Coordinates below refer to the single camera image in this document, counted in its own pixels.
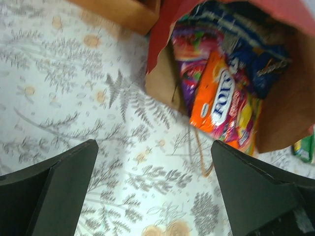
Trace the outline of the orange candy packet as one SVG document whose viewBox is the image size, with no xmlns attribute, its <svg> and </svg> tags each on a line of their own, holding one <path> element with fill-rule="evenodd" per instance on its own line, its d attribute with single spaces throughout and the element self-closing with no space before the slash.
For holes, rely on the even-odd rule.
<svg viewBox="0 0 315 236">
<path fill-rule="evenodd" d="M 234 91 L 235 80 L 224 56 L 211 52 L 197 88 L 190 124 L 213 139 L 224 139 Z"/>
</svg>

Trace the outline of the red paper bag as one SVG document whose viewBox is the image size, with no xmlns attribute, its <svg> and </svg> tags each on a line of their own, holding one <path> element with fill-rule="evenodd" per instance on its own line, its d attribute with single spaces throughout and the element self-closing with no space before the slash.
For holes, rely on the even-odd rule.
<svg viewBox="0 0 315 236">
<path fill-rule="evenodd" d="M 303 0 L 254 0 L 252 4 L 293 27 L 285 39 L 292 66 L 271 88 L 258 123 L 256 147 L 264 153 L 294 144 L 315 123 L 315 7 L 313 1 Z M 146 92 L 182 114 L 186 108 L 175 88 L 175 61 L 167 44 L 176 21 L 196 5 L 195 0 L 164 1 L 150 35 Z"/>
</svg>

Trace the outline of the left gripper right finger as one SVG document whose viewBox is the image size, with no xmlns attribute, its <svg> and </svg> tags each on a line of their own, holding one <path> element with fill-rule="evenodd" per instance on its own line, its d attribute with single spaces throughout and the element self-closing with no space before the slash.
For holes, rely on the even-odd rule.
<svg viewBox="0 0 315 236">
<path fill-rule="evenodd" d="M 315 181 L 214 141 L 212 160 L 235 236 L 313 236 Z"/>
</svg>

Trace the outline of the green snack packet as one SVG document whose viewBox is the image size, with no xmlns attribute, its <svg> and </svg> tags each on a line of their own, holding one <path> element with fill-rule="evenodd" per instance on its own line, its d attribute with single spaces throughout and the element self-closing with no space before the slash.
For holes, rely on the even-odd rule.
<svg viewBox="0 0 315 236">
<path fill-rule="evenodd" d="M 315 135 L 309 135 L 292 145 L 295 156 L 305 163 L 315 163 Z"/>
</svg>

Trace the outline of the yellow candy packet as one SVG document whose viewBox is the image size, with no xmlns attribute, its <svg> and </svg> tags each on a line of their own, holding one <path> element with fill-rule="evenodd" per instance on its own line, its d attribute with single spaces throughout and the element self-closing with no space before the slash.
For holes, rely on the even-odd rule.
<svg viewBox="0 0 315 236">
<path fill-rule="evenodd" d="M 218 139 L 252 156 L 254 153 L 256 124 L 262 100 L 245 90 L 236 90 Z"/>
</svg>

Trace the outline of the purple candy packet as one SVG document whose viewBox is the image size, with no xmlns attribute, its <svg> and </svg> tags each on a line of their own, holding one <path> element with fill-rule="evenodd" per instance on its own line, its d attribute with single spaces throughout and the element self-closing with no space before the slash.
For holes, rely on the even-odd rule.
<svg viewBox="0 0 315 236">
<path fill-rule="evenodd" d="M 220 47 L 223 40 L 223 33 L 214 28 L 178 26 L 173 29 L 171 43 L 189 116 L 209 55 Z"/>
</svg>

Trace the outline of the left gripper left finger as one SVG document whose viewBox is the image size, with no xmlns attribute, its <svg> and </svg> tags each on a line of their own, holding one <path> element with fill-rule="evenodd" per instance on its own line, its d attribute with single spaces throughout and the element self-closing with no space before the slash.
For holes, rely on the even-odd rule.
<svg viewBox="0 0 315 236">
<path fill-rule="evenodd" d="M 55 157 L 0 177 L 2 236 L 72 236 L 98 145 L 87 140 Z"/>
</svg>

